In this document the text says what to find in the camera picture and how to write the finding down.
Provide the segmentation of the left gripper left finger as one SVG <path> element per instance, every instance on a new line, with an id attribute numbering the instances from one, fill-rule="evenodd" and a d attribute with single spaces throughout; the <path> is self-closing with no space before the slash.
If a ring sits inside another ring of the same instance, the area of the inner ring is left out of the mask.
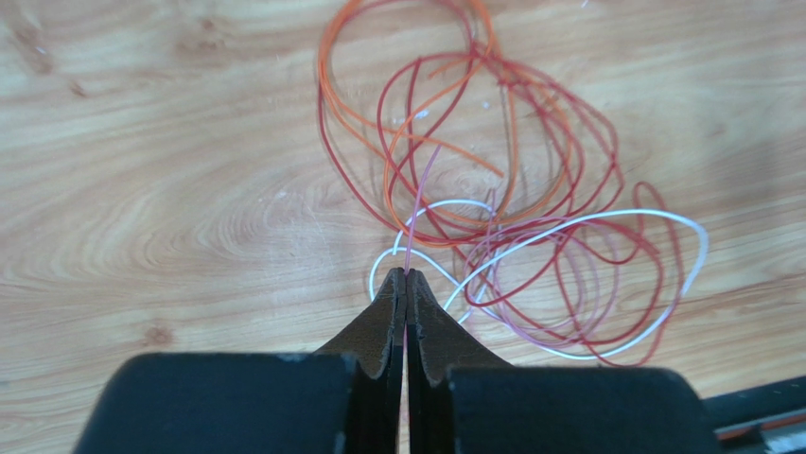
<path id="1" fill-rule="evenodd" d="M 406 318 L 406 275 L 388 272 L 373 302 L 317 354 L 352 358 L 343 453 L 396 453 Z"/>

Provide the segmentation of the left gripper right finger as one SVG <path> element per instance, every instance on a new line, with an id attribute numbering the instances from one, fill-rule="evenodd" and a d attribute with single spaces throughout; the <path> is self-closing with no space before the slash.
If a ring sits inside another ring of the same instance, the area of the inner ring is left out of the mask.
<path id="1" fill-rule="evenodd" d="M 490 403 L 489 376 L 512 366 L 438 304 L 421 271 L 406 277 L 410 452 L 461 453 Z"/>

